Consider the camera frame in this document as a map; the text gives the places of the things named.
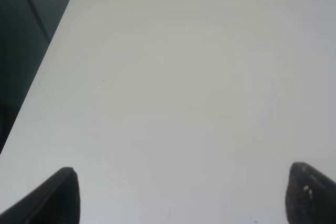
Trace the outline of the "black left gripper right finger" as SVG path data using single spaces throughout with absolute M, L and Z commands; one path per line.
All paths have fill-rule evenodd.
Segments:
M 289 170 L 285 210 L 291 224 L 335 223 L 335 182 L 305 162 L 294 162 Z

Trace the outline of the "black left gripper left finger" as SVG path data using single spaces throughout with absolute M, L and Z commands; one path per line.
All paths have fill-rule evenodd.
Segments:
M 63 167 L 1 213 L 1 223 L 79 223 L 80 189 L 72 167 Z

